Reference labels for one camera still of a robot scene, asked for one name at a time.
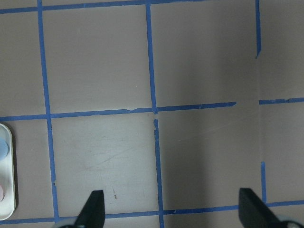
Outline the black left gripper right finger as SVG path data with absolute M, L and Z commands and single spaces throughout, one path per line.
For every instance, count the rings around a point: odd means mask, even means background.
M 287 228 L 288 224 L 280 221 L 250 188 L 239 189 L 238 217 L 244 228 Z

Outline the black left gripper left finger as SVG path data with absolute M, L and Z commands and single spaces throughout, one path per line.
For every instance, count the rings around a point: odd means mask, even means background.
M 105 224 L 104 191 L 91 192 L 80 214 L 73 224 L 75 228 L 102 228 Z

